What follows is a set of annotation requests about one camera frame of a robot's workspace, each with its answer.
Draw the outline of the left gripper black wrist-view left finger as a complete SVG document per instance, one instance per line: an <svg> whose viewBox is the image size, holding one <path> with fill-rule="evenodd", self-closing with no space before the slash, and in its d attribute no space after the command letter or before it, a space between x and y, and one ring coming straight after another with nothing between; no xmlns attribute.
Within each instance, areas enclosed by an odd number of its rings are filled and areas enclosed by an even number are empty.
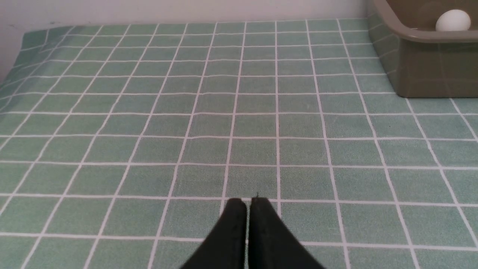
<svg viewBox="0 0 478 269"><path fill-rule="evenodd" d="M231 198L208 236L182 269L243 269L245 264L246 204Z"/></svg>

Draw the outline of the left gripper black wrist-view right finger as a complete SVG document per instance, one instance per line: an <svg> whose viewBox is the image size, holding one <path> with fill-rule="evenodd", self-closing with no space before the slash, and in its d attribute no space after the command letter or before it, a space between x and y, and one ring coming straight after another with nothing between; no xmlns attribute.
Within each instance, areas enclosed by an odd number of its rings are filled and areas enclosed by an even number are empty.
<svg viewBox="0 0 478 269"><path fill-rule="evenodd" d="M253 197L249 210L250 269L323 269L282 222L267 198Z"/></svg>

